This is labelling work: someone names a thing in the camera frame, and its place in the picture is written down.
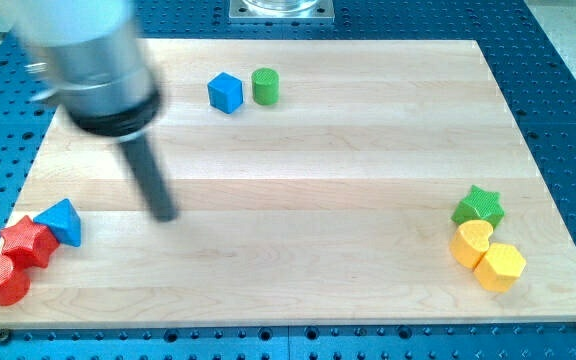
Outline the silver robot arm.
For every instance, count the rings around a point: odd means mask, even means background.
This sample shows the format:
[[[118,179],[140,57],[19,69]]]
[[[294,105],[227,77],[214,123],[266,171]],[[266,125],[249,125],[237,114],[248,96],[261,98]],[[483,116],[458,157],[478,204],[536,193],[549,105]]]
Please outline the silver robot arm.
[[[125,137],[156,116],[161,95],[125,0],[7,0],[0,9],[80,129]]]

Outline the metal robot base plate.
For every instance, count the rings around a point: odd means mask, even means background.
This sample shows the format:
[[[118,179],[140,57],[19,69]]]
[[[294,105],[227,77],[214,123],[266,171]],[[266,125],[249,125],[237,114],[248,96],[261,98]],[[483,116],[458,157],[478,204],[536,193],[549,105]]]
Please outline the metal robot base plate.
[[[332,23],[333,0],[230,0],[232,23]]]

